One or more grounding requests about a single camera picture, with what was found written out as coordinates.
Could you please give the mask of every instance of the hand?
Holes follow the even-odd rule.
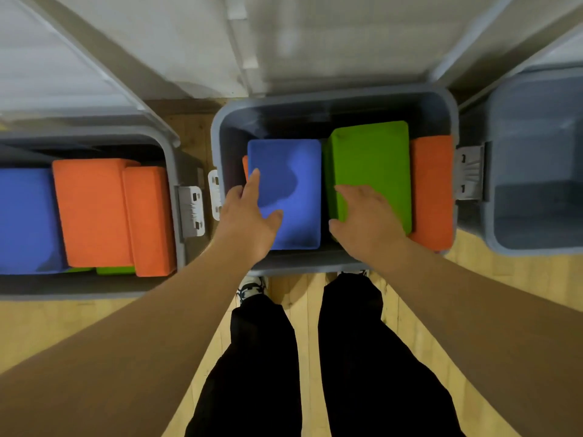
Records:
[[[245,188],[238,185],[229,190],[212,241],[243,255],[250,268],[267,256],[283,220],[283,210],[276,210],[266,219],[261,216],[257,206],[259,176],[256,168]]]
[[[337,185],[346,200],[345,222],[331,219],[330,233],[348,254],[377,269],[376,264],[407,241],[403,226],[387,200],[369,185]]]

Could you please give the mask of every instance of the light wood floor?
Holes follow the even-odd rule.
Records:
[[[211,115],[178,115],[167,122],[179,133],[185,150],[212,165]],[[583,310],[583,256],[509,258],[493,254],[473,235],[458,231],[447,258],[484,276]],[[383,292],[383,321],[435,372],[454,399],[468,437],[515,436],[516,432],[466,380],[424,325],[378,276]],[[304,436],[330,435],[318,357],[317,324],[326,276],[304,274],[272,279],[272,297],[281,303],[295,328],[300,359]],[[131,300],[0,302],[0,372],[120,309]],[[223,317],[191,387],[164,436],[184,435],[208,373],[229,346],[234,300]],[[399,393],[386,393],[398,396]]]

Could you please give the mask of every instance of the person's left arm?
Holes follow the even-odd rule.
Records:
[[[142,298],[0,375],[0,435],[160,436],[237,286],[273,244],[259,172],[229,191],[209,247]]]

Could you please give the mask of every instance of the leg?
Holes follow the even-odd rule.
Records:
[[[210,372],[186,437],[300,436],[300,369],[295,333],[266,295],[231,316],[231,344]]]
[[[334,437],[462,435],[437,377],[381,322],[370,279],[341,274],[324,289],[318,323],[322,385]]]

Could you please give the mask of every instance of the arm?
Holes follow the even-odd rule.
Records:
[[[0,434],[160,436],[281,224],[281,212],[261,217],[258,187],[255,171],[244,190],[229,191],[213,241],[182,271],[2,374]]]
[[[583,313],[445,260],[405,237],[382,196],[338,186],[330,230],[386,279],[482,395],[522,435],[583,429]]]

